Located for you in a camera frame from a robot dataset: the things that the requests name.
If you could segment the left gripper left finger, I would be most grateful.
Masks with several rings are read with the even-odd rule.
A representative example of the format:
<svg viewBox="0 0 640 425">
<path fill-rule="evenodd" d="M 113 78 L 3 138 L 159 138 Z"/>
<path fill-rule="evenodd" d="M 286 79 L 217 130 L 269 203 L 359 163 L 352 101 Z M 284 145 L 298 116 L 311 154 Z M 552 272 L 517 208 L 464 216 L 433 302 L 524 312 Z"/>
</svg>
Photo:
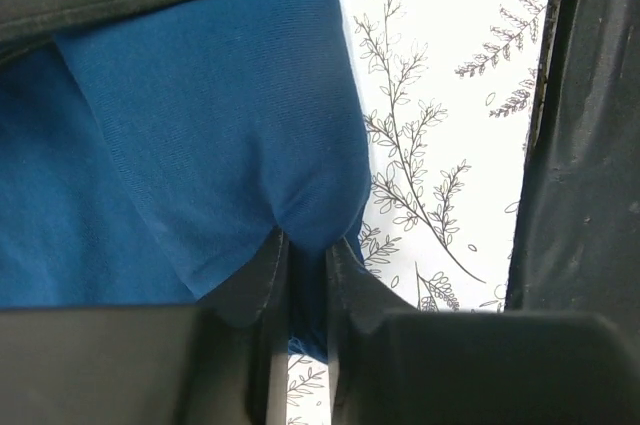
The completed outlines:
<svg viewBox="0 0 640 425">
<path fill-rule="evenodd" d="M 195 305 L 1 315 L 1 420 L 282 424 L 288 250 L 275 231 Z"/>
</svg>

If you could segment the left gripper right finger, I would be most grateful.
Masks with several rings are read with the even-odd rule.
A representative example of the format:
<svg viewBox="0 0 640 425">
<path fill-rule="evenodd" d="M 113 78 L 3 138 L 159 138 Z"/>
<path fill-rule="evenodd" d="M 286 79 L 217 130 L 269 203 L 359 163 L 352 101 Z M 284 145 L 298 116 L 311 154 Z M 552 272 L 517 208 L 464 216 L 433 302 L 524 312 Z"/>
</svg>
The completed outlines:
<svg viewBox="0 0 640 425">
<path fill-rule="evenodd" d="M 422 312 L 349 245 L 326 254 L 336 424 L 635 424 L 639 362 L 577 313 Z"/>
</svg>

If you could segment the blue t shirt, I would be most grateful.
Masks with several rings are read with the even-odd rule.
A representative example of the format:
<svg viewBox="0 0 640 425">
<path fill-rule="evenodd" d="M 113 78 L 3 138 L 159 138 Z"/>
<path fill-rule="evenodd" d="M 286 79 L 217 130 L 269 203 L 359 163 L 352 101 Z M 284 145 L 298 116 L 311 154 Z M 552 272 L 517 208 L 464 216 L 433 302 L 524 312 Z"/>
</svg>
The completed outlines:
<svg viewBox="0 0 640 425">
<path fill-rule="evenodd" d="M 1 73 L 5 308 L 194 302 L 280 228 L 289 349 L 325 361 L 325 252 L 369 190 L 339 0 L 195 0 Z"/>
</svg>

